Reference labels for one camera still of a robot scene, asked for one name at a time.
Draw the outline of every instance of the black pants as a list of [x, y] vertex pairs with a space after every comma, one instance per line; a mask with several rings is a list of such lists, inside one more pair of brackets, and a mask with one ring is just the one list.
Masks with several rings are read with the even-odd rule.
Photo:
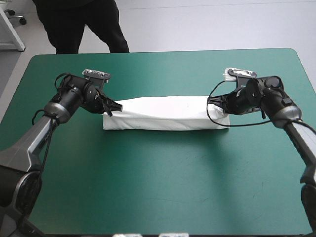
[[56, 54], [78, 53], [85, 25], [109, 46], [111, 53], [129, 52], [114, 0], [94, 0], [71, 9], [38, 9], [38, 16]]

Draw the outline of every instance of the gray floor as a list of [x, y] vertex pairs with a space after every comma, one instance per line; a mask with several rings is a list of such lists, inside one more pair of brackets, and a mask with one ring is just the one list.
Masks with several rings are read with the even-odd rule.
[[[117, 0], [117, 4], [131, 52], [289, 47], [298, 53], [316, 88], [316, 0]], [[0, 52], [0, 120], [29, 60], [54, 53], [32, 2], [13, 1], [11, 8], [28, 20], [25, 26], [15, 24], [27, 48], [20, 57]], [[109, 50], [86, 28], [79, 52]]]

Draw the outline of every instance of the wire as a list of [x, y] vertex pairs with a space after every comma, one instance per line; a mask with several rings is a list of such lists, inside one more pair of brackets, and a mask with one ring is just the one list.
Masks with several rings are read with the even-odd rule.
[[[37, 110], [32, 118], [32, 124], [34, 125], [34, 119], [36, 118], [36, 116], [38, 115], [39, 112], [42, 112], [45, 110]], [[48, 136], [47, 136], [47, 145], [46, 145], [46, 150], [45, 150], [45, 154], [44, 154], [44, 158], [43, 158], [43, 162], [41, 164], [41, 167], [40, 167], [40, 170], [39, 170], [39, 175], [38, 175], [38, 178], [36, 180], [36, 183], [34, 185], [34, 189], [33, 189], [33, 192], [36, 192], [38, 189], [39, 189], [39, 185], [40, 185], [40, 181], [41, 181], [41, 176], [43, 174], [43, 171], [44, 171], [44, 167], [45, 167], [45, 164], [46, 164], [46, 161], [47, 161], [47, 155], [48, 155], [48, 150], [49, 150], [49, 146], [50, 146], [50, 142], [51, 142], [51, 137], [53, 135], [53, 131], [54, 131], [54, 120], [56, 120], [56, 122], [58, 123], [58, 118], [56, 117], [55, 114], [47, 114], [47, 113], [44, 113], [45, 116], [48, 116], [50, 117], [50, 121], [49, 121], [49, 132], [48, 132]], [[24, 211], [24, 213], [22, 214], [22, 216], [20, 217], [19, 219], [19, 226], [21, 226], [23, 224], [23, 221], [27, 215], [27, 213], [30, 212], [29, 208], [32, 206], [32, 201], [30, 203], [31, 205], [29, 205], [29, 207]]]
[[311, 126], [309, 126], [307, 123], [302, 122], [302, 121], [298, 121], [298, 120], [289, 120], [289, 122], [293, 122], [293, 123], [297, 123], [300, 124], [306, 128], [308, 128], [310, 131], [312, 131], [315, 135], [316, 135], [316, 130], [313, 129]]
[[62, 74], [60, 74], [58, 77], [56, 77], [56, 80], [55, 80], [54, 85], [55, 85], [55, 88], [56, 88], [57, 90], [58, 90], [58, 87], [57, 87], [56, 83], [57, 83], [58, 79], [60, 79], [60, 78], [63, 77], [63, 76], [71, 76], [71, 78], [73, 77], [73, 75], [71, 75], [70, 73], [62, 73]]
[[207, 99], [207, 103], [206, 103], [206, 113], [207, 113], [208, 118], [209, 118], [213, 123], [215, 123], [215, 124], [217, 124], [217, 125], [220, 125], [220, 126], [223, 126], [223, 127], [246, 127], [246, 126], [262, 125], [262, 124], [266, 124], [266, 123], [272, 122], [271, 120], [268, 120], [268, 121], [258, 122], [258, 123], [228, 125], [228, 124], [221, 124], [221, 123], [219, 123], [219, 122], [214, 121], [214, 120], [211, 118], [211, 116], [209, 115], [209, 112], [208, 112], [208, 105], [209, 105], [208, 101], [209, 101], [209, 99], [211, 98], [211, 95], [213, 94], [213, 92], [217, 89], [217, 87], [218, 87], [220, 84], [224, 83], [224, 82], [225, 82], [225, 81], [223, 80], [223, 81], [221, 81], [220, 83], [218, 83], [218, 84], [214, 87], [214, 89], [211, 91], [211, 93], [209, 94], [208, 99]]

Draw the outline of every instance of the folded cloth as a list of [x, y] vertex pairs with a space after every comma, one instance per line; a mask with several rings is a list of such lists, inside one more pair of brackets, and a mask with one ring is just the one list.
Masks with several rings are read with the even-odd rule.
[[[112, 117], [104, 113], [103, 129], [184, 131], [225, 128], [208, 118], [207, 98], [208, 96], [166, 96], [116, 101], [123, 105], [123, 110], [112, 112]], [[229, 116], [223, 109], [208, 105], [208, 111], [214, 121], [230, 124]]]

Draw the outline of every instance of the table top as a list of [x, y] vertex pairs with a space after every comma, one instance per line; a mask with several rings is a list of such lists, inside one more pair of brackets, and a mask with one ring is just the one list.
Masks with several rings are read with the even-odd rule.
[[[315, 127], [316, 97], [292, 49], [39, 55], [27, 67], [0, 124], [0, 149], [31, 127], [56, 93], [60, 73], [111, 73], [114, 100], [208, 95], [226, 67], [280, 76]], [[228, 93], [228, 82], [214, 94]], [[260, 113], [231, 123], [262, 121]], [[43, 188], [30, 220], [45, 233], [302, 234], [305, 165], [272, 124], [201, 131], [102, 130], [102, 116], [79, 109], [54, 132]]]

